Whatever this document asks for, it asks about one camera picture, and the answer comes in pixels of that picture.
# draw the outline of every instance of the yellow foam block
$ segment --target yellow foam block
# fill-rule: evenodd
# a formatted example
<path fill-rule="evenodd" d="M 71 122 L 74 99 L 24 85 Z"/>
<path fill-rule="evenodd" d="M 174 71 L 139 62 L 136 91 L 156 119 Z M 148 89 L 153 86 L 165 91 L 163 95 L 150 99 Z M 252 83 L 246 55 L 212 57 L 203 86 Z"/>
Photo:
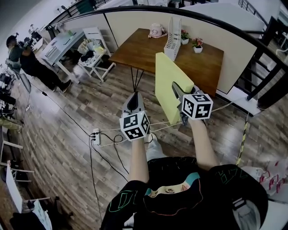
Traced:
<path fill-rule="evenodd" d="M 191 92 L 194 82 L 164 53 L 156 54 L 155 77 L 156 97 L 170 124 L 176 124 L 180 119 L 177 109 L 180 101 L 172 90 L 172 82 L 175 81 L 187 93 Z"/>

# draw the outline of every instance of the potted plant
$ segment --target potted plant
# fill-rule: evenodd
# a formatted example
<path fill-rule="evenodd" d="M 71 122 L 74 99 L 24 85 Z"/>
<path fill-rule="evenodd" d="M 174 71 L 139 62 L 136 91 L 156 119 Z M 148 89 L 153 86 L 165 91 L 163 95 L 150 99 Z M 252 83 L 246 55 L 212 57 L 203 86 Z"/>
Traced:
<path fill-rule="evenodd" d="M 181 30 L 181 43 L 186 45 L 189 42 L 189 33 L 186 30 Z"/>
<path fill-rule="evenodd" d="M 195 38 L 195 39 L 192 39 L 192 46 L 193 46 L 193 49 L 195 51 L 195 53 L 201 53 L 202 52 L 202 45 L 203 42 L 202 42 L 202 38 Z"/>

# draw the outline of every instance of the yellow black tape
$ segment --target yellow black tape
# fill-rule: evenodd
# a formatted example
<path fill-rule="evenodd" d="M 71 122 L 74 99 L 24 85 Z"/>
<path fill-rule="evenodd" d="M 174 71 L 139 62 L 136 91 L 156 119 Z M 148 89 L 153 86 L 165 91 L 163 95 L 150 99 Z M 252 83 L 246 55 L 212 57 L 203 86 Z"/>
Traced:
<path fill-rule="evenodd" d="M 244 142 L 245 142 L 245 138 L 246 138 L 247 126 L 248 126 L 248 122 L 246 120 L 246 123 L 244 125 L 244 132 L 243 132 L 243 136 L 242 136 L 241 148 L 240 148 L 240 151 L 239 151 L 239 155 L 238 155 L 238 159 L 237 159 L 236 165 L 238 165 L 240 163 L 240 160 L 241 160 L 241 156 L 242 156 L 242 152 L 243 152 L 243 148 L 244 148 Z"/>

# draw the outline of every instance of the man in black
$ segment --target man in black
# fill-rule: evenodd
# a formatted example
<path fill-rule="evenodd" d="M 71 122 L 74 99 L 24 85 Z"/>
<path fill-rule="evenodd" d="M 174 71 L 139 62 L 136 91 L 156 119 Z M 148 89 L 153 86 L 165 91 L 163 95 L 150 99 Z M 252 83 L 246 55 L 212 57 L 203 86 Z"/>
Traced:
<path fill-rule="evenodd" d="M 17 45 L 15 36 L 10 36 L 7 39 L 6 46 L 9 49 L 9 60 L 13 62 L 20 61 L 21 68 L 25 73 L 39 78 L 39 80 L 49 89 L 55 91 L 58 86 L 63 92 L 66 92 L 71 85 L 71 80 L 63 83 L 52 70 L 42 65 L 37 60 L 30 47 L 27 47 L 26 49 L 20 48 Z"/>

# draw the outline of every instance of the jeans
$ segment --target jeans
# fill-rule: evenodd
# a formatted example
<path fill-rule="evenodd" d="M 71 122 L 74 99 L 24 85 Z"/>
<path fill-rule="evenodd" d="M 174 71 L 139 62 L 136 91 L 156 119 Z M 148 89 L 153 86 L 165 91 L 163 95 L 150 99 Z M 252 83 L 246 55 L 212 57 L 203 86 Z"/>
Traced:
<path fill-rule="evenodd" d="M 151 143 L 149 143 L 148 149 L 146 151 L 147 161 L 152 160 L 152 159 L 163 158 L 163 157 L 167 157 L 167 156 L 163 153 L 162 147 L 159 144 L 159 142 L 153 139 Z"/>

